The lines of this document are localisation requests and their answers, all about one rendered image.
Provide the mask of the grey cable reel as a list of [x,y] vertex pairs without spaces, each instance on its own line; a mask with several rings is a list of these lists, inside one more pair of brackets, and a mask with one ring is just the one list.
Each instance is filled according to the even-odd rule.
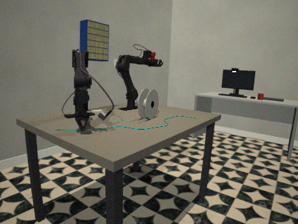
[[138,112],[141,118],[153,119],[157,113],[159,105],[158,93],[155,89],[149,91],[144,89],[138,100]]

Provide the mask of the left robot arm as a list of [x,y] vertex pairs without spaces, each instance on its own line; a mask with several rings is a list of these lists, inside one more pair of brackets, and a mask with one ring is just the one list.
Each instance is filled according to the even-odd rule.
[[[119,56],[119,58],[122,55]],[[125,57],[125,60],[124,60]],[[118,59],[119,59],[118,58]],[[122,58],[123,58],[123,62],[122,62]],[[128,106],[127,107],[123,107],[120,108],[121,110],[127,111],[127,110],[132,110],[132,109],[138,109],[138,106],[135,106],[135,100],[138,97],[138,92],[135,89],[133,82],[131,80],[130,74],[129,74],[129,64],[130,63],[141,63],[141,64],[145,64],[145,65],[151,65],[152,61],[148,58],[151,58],[151,51],[145,50],[143,51],[143,56],[142,57],[132,57],[130,55],[124,55],[123,57],[121,57],[121,61],[118,62],[118,66],[116,63],[116,68],[118,70],[118,72],[120,72],[121,76],[124,78],[125,80],[125,85],[127,86],[126,88],[128,93],[127,93],[127,97],[126,99],[128,100]],[[120,71],[123,70],[123,71]],[[129,99],[128,99],[129,98]],[[137,107],[137,108],[136,108]]]

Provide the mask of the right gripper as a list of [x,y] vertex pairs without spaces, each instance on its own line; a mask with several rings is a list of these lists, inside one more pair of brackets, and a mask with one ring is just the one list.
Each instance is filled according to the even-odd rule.
[[[101,109],[100,110],[88,109],[88,102],[86,104],[80,104],[79,102],[77,102],[77,111],[75,112],[75,121],[77,122],[81,131],[85,130],[88,119],[90,117],[90,114],[89,114],[90,112],[100,112],[102,115],[105,116],[105,113]],[[85,120],[84,126],[82,126],[81,120]]]

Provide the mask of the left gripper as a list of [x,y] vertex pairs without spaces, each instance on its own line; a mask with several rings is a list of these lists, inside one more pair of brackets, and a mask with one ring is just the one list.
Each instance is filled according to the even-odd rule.
[[151,53],[150,60],[152,61],[151,66],[161,67],[161,65],[163,65],[163,62],[161,61],[161,59],[159,59],[159,63],[157,63],[158,59],[155,59],[154,53]]

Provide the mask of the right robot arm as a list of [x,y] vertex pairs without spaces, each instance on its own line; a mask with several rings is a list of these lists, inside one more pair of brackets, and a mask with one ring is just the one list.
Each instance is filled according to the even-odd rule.
[[[87,56],[87,59],[85,59],[85,56]],[[76,63],[76,60],[77,60],[77,63]],[[82,69],[85,72],[87,72],[87,69],[86,69],[86,68],[88,68],[88,51],[87,50],[83,50],[83,52],[81,52],[81,58],[80,58],[80,52],[77,52],[77,50],[74,50],[74,49],[72,50],[72,67],[74,67],[74,71],[75,71],[74,105],[75,105],[75,111],[77,111],[77,101],[80,104],[86,104],[89,101],[89,95],[88,95],[87,89],[90,89],[90,86],[92,85],[92,78],[89,77],[86,73],[84,73],[81,70],[81,67],[82,67]]]

